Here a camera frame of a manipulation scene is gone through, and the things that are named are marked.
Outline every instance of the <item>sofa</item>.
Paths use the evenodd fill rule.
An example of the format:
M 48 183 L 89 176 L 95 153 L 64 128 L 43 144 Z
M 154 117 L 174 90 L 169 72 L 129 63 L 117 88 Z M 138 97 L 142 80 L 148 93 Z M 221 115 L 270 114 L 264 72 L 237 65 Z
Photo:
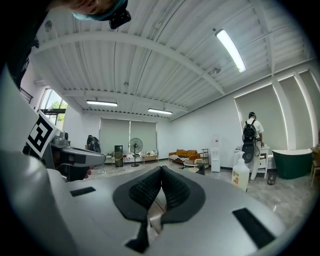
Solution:
M 169 161 L 183 164 L 187 160 L 196 160 L 201 158 L 196 150 L 177 149 L 176 152 L 169 153 Z

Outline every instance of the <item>black fan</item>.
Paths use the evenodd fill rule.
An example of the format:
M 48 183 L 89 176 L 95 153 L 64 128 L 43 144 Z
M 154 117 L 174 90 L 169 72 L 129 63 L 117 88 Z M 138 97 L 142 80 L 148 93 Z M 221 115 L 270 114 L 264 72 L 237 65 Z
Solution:
M 139 153 L 144 144 L 139 138 L 132 138 L 129 142 L 129 149 L 134 154 L 134 164 L 131 164 L 132 167 L 137 167 L 139 164 L 136 163 L 136 153 Z

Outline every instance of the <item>dark green bathtub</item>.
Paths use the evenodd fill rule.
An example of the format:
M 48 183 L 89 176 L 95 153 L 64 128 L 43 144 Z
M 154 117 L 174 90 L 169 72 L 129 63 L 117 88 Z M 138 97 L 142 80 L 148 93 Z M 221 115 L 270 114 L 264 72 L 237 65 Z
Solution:
M 278 175 L 282 179 L 296 179 L 311 171 L 312 151 L 310 149 L 273 150 L 272 152 Z

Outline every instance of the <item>bottle label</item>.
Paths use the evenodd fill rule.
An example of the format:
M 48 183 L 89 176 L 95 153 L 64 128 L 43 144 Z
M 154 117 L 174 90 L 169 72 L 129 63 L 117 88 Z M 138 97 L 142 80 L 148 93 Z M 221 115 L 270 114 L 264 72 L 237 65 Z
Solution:
M 239 174 L 237 172 L 235 172 L 234 170 L 232 171 L 231 183 L 235 186 L 238 186 L 238 183 L 239 183 Z

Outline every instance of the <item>plastic bottle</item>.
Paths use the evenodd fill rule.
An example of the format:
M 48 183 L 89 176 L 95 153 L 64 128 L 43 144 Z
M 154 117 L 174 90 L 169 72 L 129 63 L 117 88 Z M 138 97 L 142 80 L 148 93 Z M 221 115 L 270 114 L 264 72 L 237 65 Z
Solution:
M 245 165 L 245 160 L 243 159 L 244 153 L 245 152 L 243 151 L 238 152 L 240 159 L 232 169 L 231 183 L 246 192 L 248 188 L 250 170 Z

